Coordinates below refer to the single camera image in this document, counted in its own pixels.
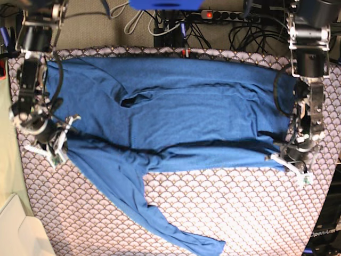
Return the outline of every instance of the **patterned tablecloth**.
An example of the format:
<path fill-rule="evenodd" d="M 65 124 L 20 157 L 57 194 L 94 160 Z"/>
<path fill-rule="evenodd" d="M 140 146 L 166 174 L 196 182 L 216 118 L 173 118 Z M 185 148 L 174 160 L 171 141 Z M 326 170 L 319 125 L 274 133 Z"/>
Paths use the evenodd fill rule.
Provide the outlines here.
<path fill-rule="evenodd" d="M 242 61 L 280 69 L 286 58 L 219 50 L 192 49 L 192 58 Z M 74 57 L 161 56 L 179 58 L 182 49 L 94 47 L 62 50 Z M 13 100 L 18 98 L 17 70 L 23 58 L 9 60 Z M 226 241 L 222 255 L 301 255 L 326 199 L 341 150 L 341 69 L 324 81 L 326 101 L 323 150 L 313 166 L 315 181 L 300 189 L 292 173 L 267 168 L 209 169 L 149 173 L 145 196 L 180 230 Z M 34 138 L 18 132 L 27 192 L 33 212 L 60 256 L 190 255 L 141 228 L 117 209 L 68 161 L 52 169 L 23 146 Z"/>

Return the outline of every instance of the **blue shirt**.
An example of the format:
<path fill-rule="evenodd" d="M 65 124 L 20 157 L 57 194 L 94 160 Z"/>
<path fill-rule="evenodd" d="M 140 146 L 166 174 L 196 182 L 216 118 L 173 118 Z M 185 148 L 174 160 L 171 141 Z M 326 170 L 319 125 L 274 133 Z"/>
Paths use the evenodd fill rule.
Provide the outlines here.
<path fill-rule="evenodd" d="M 152 233 L 197 255 L 219 255 L 223 241 L 180 231 L 144 198 L 142 176 L 212 167 L 274 167 L 289 119 L 273 102 L 276 71 L 233 62 L 163 58 L 65 60 L 56 115 L 82 117 L 68 156 L 99 190 Z M 58 83 L 48 63 L 47 88 Z M 291 111 L 295 79 L 278 83 Z"/>

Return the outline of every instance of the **red switch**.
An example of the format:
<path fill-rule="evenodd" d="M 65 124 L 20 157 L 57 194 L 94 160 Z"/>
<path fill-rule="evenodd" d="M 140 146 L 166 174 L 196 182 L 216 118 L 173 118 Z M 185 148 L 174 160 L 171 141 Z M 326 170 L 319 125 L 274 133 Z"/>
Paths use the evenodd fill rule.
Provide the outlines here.
<path fill-rule="evenodd" d="M 211 18 L 213 17 L 213 12 L 208 11 L 208 12 L 206 13 L 206 17 L 207 17 L 208 19 L 211 19 Z"/>

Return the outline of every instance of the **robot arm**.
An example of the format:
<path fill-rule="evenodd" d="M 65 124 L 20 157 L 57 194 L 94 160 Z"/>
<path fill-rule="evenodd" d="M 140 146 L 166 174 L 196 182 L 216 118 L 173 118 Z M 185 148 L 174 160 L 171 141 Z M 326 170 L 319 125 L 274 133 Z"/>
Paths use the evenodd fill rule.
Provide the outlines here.
<path fill-rule="evenodd" d="M 295 90 L 294 135 L 282 145 L 281 156 L 271 158 L 285 161 L 291 170 L 300 170 L 299 183 L 304 184 L 311 183 L 314 162 L 306 168 L 308 153 L 318 152 L 319 141 L 324 138 L 323 79 L 329 77 L 329 25 L 338 17 L 341 0 L 297 0 L 291 6 L 293 11 L 287 18 L 291 70 L 301 80 Z"/>

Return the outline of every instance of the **power strip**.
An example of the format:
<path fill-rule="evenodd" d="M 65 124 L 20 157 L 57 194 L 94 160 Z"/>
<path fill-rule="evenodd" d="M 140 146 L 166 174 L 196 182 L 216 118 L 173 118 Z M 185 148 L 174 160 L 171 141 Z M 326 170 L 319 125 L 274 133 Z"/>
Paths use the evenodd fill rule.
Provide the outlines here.
<path fill-rule="evenodd" d="M 201 10 L 201 18 L 203 20 L 215 20 L 215 21 L 236 21 L 236 22 L 252 22 L 261 23 L 261 19 L 258 17 L 243 19 L 243 12 L 230 12 L 230 11 L 215 11 L 215 10 Z"/>

